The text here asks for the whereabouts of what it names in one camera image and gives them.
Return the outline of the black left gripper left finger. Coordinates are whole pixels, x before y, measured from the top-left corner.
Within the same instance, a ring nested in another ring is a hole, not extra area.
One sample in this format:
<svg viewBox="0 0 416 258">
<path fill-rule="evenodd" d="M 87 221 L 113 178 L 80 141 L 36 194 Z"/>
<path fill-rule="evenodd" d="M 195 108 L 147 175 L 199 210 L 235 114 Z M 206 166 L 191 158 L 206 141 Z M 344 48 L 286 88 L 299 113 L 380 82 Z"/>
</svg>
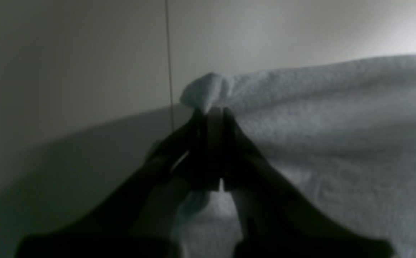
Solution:
<svg viewBox="0 0 416 258">
<path fill-rule="evenodd" d="M 223 110 L 194 110 L 130 178 L 87 215 L 55 232 L 26 237 L 17 258 L 179 258 L 172 227 L 192 192 L 220 175 Z"/>
</svg>

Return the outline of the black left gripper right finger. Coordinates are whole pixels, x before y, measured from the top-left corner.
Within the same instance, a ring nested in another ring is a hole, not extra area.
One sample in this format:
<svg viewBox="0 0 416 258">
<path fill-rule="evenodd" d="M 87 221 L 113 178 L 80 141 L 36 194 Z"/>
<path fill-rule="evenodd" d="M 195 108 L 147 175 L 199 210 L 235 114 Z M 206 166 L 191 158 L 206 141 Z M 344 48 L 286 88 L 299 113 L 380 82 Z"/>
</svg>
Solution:
<svg viewBox="0 0 416 258">
<path fill-rule="evenodd" d="M 234 258 L 391 258 L 385 239 L 361 236 L 316 209 L 281 178 L 223 111 L 224 137 L 231 162 L 226 187 L 240 219 L 243 239 Z"/>
</svg>

